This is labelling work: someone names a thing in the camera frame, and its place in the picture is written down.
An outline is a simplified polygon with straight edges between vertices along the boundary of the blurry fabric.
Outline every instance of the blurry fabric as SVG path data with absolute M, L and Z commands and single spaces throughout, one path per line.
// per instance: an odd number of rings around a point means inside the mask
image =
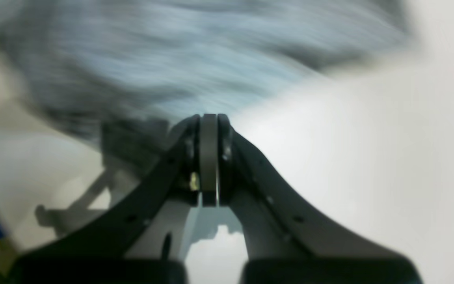
M 0 51 L 54 126 L 172 124 L 261 102 L 405 42 L 397 0 L 0 0 Z

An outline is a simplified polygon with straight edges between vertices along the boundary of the white surface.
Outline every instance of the white surface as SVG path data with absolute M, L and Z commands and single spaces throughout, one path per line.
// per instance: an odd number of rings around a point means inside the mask
M 408 6 L 417 51 L 369 69 L 332 70 L 333 79 L 296 86 L 231 119 L 317 208 L 408 255 L 425 283 L 454 284 L 454 0 Z M 52 237 L 36 228 L 32 205 L 72 201 L 99 171 L 99 155 L 27 115 L 8 99 L 15 90 L 4 81 L 0 216 L 30 248 Z M 190 255 L 207 264 L 233 251 L 204 241 Z M 238 259 L 230 259 L 225 267 L 236 270 Z M 218 276 L 224 283 L 234 279 L 227 270 Z

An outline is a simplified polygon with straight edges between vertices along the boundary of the screw hole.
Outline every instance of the screw hole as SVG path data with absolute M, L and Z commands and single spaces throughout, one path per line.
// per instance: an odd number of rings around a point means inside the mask
M 126 217 L 126 223 L 132 223 L 136 221 L 138 217 L 135 214 L 129 215 Z
M 297 223 L 304 223 L 304 218 L 301 216 L 294 216 L 294 221 Z

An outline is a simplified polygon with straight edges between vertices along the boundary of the gray cloth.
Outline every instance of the gray cloth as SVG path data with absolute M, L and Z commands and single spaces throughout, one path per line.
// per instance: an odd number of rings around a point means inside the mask
M 107 115 L 232 114 L 406 37 L 396 0 L 0 0 L 31 100 L 88 138 Z

